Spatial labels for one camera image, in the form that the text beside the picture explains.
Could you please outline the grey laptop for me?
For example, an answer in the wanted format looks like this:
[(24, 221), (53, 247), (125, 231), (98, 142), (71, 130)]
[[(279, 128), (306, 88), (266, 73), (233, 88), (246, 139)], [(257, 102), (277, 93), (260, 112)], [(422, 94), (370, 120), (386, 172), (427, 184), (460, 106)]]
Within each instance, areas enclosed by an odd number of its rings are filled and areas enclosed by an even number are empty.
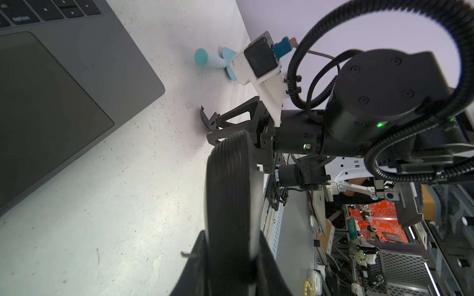
[(1, 213), (164, 93), (107, 1), (2, 1)]

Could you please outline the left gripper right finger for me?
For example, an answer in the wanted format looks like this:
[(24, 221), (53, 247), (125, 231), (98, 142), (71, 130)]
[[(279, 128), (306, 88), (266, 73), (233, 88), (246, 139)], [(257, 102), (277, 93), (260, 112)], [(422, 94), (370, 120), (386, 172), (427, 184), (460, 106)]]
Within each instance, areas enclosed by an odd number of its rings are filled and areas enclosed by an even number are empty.
[(291, 296), (263, 232), (259, 238), (259, 295)]

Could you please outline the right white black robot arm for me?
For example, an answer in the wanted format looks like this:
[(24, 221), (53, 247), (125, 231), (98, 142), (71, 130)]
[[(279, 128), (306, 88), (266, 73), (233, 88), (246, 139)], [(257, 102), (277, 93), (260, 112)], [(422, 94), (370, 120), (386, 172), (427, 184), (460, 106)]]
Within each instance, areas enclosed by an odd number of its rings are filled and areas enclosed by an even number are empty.
[[(297, 71), (324, 34), (357, 17), (412, 12), (441, 25), (460, 55), (450, 88), (431, 52), (347, 50), (313, 78), (302, 98)], [(257, 96), (224, 114), (203, 117), (208, 142), (245, 130), (265, 173), (282, 187), (315, 189), (336, 178), (327, 165), (362, 159), (370, 176), (394, 183), (438, 183), (472, 175), (474, 136), (463, 120), (474, 101), (474, 10), (464, 1), (349, 1), (313, 26), (302, 41), (274, 43), (262, 34), (225, 58), (232, 79)]]

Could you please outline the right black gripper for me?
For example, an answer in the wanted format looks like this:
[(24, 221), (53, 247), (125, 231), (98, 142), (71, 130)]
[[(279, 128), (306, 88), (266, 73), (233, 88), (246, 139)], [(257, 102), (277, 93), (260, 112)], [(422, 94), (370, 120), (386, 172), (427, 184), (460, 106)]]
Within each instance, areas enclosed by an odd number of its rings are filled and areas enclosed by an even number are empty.
[[(249, 113), (250, 119), (231, 123), (230, 119)], [(207, 135), (210, 145), (216, 146), (221, 139), (246, 130), (257, 149), (258, 164), (264, 173), (271, 174), (281, 161), (277, 154), (320, 155), (323, 146), (323, 111), (313, 110), (315, 120), (305, 111), (283, 110), (279, 127), (275, 126), (269, 112), (261, 103), (259, 96), (223, 113), (217, 119), (219, 130)]]

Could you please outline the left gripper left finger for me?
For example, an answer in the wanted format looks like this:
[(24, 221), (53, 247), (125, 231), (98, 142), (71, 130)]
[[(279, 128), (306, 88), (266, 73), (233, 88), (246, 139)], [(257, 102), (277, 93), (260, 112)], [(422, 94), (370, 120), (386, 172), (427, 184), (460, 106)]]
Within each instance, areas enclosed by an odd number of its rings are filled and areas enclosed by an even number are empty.
[(171, 296), (207, 295), (207, 242), (206, 232), (202, 230), (189, 254), (187, 262)]

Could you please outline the black wireless mouse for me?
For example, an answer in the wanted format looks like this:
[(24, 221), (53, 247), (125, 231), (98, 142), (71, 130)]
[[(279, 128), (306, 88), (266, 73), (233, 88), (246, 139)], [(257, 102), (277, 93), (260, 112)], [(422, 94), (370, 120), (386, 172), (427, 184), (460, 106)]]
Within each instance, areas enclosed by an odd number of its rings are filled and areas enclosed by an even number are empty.
[(250, 135), (223, 140), (207, 161), (206, 242), (213, 296), (256, 294), (263, 174)]

